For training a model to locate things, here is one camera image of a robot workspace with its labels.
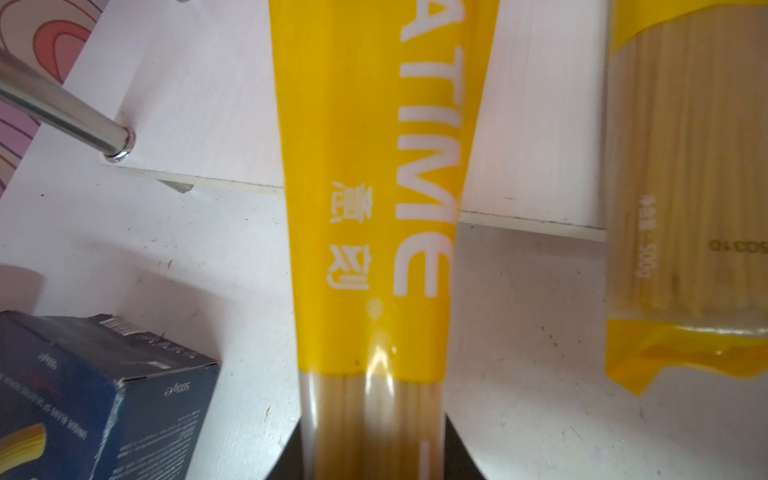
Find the transparent plastic packaging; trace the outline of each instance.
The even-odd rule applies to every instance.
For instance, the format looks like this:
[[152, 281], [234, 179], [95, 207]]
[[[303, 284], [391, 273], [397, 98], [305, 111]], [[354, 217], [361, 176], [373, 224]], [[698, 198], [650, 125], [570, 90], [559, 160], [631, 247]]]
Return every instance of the transparent plastic packaging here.
[[271, 0], [306, 478], [442, 478], [450, 269], [498, 0]]
[[608, 375], [763, 371], [768, 2], [614, 1], [605, 175]]

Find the blue pasta box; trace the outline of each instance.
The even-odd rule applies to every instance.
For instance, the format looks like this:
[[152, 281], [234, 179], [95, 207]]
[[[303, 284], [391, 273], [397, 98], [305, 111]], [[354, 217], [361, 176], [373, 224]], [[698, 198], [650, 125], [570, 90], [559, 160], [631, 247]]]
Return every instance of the blue pasta box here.
[[0, 313], [0, 480], [181, 480], [218, 374], [117, 317]]

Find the chrome rod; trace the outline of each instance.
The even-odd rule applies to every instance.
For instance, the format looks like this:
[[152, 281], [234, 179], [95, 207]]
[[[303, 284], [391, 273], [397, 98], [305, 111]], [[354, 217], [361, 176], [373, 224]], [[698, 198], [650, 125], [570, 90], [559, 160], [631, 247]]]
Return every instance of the chrome rod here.
[[91, 108], [0, 48], [0, 98], [119, 161], [133, 146], [133, 132]]

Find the white table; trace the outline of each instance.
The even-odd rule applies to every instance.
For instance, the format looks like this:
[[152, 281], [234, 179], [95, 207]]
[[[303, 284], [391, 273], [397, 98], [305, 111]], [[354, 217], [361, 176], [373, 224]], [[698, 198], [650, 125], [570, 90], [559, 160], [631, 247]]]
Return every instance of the white table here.
[[[96, 53], [67, 87], [107, 110]], [[116, 313], [221, 358], [188, 478], [258, 479], [300, 414], [287, 242], [280, 197], [181, 195], [44, 126], [0, 199], [0, 308]], [[601, 243], [461, 224], [455, 286], [447, 410], [491, 480], [768, 475], [766, 377], [674, 369], [638, 398], [605, 376]]]
[[[608, 4], [500, 1], [460, 220], [604, 238]], [[114, 167], [282, 194], [267, 0], [110, 1], [88, 45], [83, 99], [137, 132]]]

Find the black base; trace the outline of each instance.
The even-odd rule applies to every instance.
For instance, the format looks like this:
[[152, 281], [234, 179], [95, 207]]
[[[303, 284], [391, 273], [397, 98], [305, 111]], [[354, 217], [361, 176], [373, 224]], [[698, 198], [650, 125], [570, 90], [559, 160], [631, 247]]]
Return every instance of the black base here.
[[[301, 433], [297, 424], [283, 454], [266, 480], [303, 480], [303, 478]], [[445, 417], [445, 480], [485, 480], [448, 416]]]

